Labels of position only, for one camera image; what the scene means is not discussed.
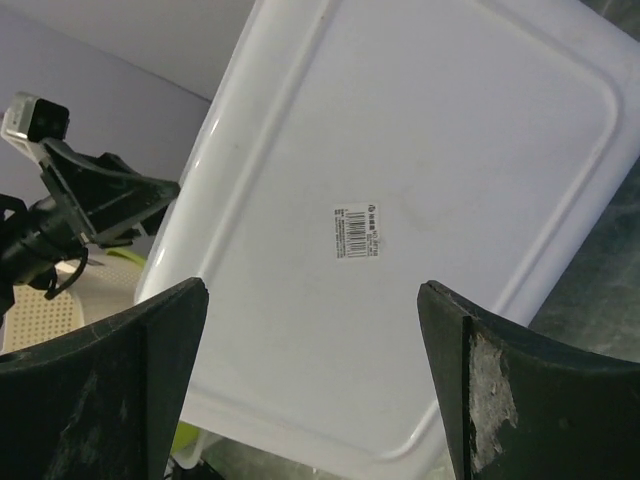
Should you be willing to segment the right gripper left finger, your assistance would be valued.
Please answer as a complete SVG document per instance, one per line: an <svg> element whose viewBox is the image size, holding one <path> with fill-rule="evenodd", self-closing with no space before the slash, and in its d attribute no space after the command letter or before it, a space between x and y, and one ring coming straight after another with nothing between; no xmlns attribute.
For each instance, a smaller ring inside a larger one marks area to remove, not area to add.
<svg viewBox="0 0 640 480"><path fill-rule="evenodd" d="M1 358L4 479L160 479L204 330L189 278L116 315ZM150 413L146 326L160 354Z"/></svg>

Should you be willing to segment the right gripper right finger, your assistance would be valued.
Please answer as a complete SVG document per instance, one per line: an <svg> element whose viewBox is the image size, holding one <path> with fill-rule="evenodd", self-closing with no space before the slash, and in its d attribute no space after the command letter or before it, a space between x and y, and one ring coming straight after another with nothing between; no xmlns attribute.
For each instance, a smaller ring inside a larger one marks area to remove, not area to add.
<svg viewBox="0 0 640 480"><path fill-rule="evenodd" d="M445 285L419 322L459 479L635 479L639 366L538 334Z"/></svg>

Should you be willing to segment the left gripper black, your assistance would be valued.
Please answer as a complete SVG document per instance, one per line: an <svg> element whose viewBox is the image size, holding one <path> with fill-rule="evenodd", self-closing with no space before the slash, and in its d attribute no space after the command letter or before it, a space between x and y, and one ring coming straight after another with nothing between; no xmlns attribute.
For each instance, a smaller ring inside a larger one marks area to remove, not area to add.
<svg viewBox="0 0 640 480"><path fill-rule="evenodd" d="M119 156L92 157L66 142L40 145L41 178L51 193L28 207L1 196L1 298L27 285L52 300L84 272L90 244L130 245L153 236L180 193L175 181L144 176Z"/></svg>

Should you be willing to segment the large white plastic container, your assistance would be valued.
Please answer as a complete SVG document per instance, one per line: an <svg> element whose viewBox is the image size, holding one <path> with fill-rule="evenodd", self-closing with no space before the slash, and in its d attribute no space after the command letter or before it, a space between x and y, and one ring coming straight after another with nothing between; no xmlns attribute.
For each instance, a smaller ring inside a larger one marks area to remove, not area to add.
<svg viewBox="0 0 640 480"><path fill-rule="evenodd" d="M420 478L420 286L529 323L638 155L639 43L582 2L257 2L137 290L208 290L182 420Z"/></svg>

